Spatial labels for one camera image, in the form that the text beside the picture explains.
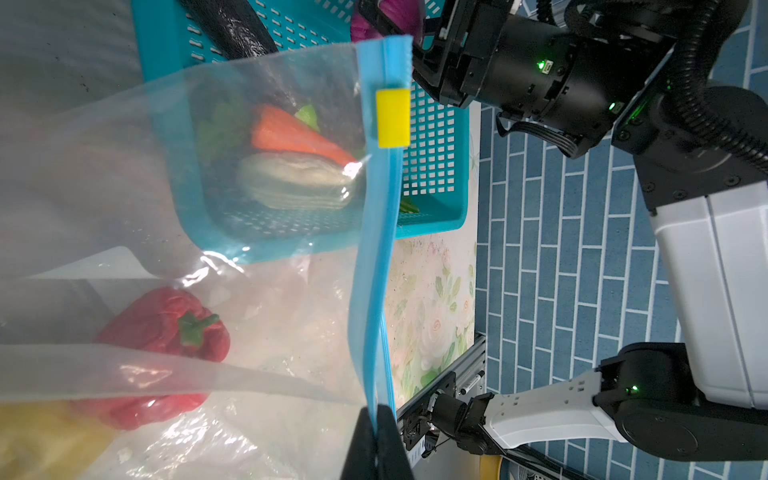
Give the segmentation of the red toy pepper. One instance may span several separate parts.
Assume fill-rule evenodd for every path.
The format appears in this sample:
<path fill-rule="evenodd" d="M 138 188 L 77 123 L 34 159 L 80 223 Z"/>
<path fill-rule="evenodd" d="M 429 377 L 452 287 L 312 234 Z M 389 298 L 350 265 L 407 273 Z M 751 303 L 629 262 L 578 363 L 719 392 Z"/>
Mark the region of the red toy pepper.
<path fill-rule="evenodd" d="M 220 317 L 185 290 L 162 287 L 130 304 L 96 336 L 98 343 L 222 362 L 230 351 Z M 117 430 L 131 431 L 199 408 L 206 394 L 77 400 L 72 406 Z"/>

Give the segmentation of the clear zip top bag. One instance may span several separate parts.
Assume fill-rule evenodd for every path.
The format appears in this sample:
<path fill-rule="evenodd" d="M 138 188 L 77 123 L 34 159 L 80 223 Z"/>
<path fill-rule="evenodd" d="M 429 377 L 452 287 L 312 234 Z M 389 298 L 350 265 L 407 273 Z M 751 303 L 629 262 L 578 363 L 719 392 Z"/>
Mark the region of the clear zip top bag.
<path fill-rule="evenodd" d="M 375 96 L 410 90 L 411 40 L 179 73 L 2 127 L 1 405 L 208 396 L 176 418 L 114 429 L 75 479 L 339 479 L 360 410 L 375 433 L 379 404 L 396 419 L 384 306 L 405 148 L 379 147 Z M 253 263 L 199 248 L 181 226 L 154 125 L 182 101 L 200 131 L 174 143 L 193 146 L 210 168 L 231 166 L 247 199 L 235 171 L 270 152 L 250 144 L 265 105 L 352 154 L 363 164 L 353 242 Z M 96 341 L 162 287 L 191 293 L 220 317 L 231 339 L 222 362 Z"/>

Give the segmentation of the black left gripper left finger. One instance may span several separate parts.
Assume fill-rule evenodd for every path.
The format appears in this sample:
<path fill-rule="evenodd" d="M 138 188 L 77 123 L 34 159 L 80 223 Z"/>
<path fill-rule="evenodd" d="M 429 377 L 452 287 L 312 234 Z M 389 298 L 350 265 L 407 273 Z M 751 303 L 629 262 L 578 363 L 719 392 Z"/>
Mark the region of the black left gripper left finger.
<path fill-rule="evenodd" d="M 367 407 L 360 410 L 340 480 L 378 478 L 377 437 Z"/>

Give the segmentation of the purple toy onion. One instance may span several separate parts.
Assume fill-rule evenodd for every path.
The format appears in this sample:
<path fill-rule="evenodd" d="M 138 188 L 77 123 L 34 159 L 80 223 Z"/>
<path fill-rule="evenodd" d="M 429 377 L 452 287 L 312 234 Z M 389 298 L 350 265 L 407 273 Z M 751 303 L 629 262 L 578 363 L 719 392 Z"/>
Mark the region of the purple toy onion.
<path fill-rule="evenodd" d="M 411 35 L 417 43 L 424 38 L 425 4 L 421 0 L 383 0 L 379 2 L 383 14 L 392 20 L 405 34 Z M 360 42 L 381 38 L 382 35 L 360 13 L 355 5 L 350 21 L 350 39 Z"/>

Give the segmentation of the yellow toy potato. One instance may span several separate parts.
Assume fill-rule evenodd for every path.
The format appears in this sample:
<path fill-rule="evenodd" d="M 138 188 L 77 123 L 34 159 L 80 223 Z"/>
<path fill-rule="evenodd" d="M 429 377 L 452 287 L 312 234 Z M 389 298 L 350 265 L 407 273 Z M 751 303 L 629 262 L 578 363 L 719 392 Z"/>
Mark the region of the yellow toy potato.
<path fill-rule="evenodd" d="M 1 405 L 3 479 L 75 479 L 118 432 L 68 401 Z"/>

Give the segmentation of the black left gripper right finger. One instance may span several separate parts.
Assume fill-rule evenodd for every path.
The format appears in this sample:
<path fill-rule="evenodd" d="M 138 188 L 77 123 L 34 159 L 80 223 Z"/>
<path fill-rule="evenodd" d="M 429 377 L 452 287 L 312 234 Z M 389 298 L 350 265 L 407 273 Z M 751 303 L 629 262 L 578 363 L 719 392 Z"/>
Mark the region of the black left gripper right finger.
<path fill-rule="evenodd" d="M 412 467 L 392 409 L 377 406 L 376 479 L 414 480 Z"/>

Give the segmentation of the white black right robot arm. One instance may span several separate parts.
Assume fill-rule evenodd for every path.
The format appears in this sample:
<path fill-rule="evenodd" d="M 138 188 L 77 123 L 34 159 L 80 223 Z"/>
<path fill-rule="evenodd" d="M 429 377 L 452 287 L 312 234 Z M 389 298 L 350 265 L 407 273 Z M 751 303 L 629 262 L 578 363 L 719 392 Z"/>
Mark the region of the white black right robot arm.
<path fill-rule="evenodd" d="M 608 141 L 569 160 L 495 131 L 471 110 L 465 229 L 397 243 L 388 328 L 396 398 L 408 401 L 487 338 L 483 383 L 512 393 L 561 381 L 642 341 L 678 341 L 672 292 L 631 156 Z"/>

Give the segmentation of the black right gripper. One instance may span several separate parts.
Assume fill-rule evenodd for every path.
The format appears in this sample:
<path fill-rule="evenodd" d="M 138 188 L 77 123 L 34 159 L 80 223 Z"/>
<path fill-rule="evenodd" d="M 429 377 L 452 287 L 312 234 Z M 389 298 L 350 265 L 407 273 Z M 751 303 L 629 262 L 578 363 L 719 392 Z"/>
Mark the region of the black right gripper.
<path fill-rule="evenodd" d="M 380 1 L 357 1 L 383 38 L 405 34 Z M 570 1 L 562 26 L 509 1 L 448 1 L 414 40 L 416 81 L 435 101 L 498 111 L 500 136 L 534 135 L 570 158 L 596 146 L 672 45 L 668 1 Z"/>

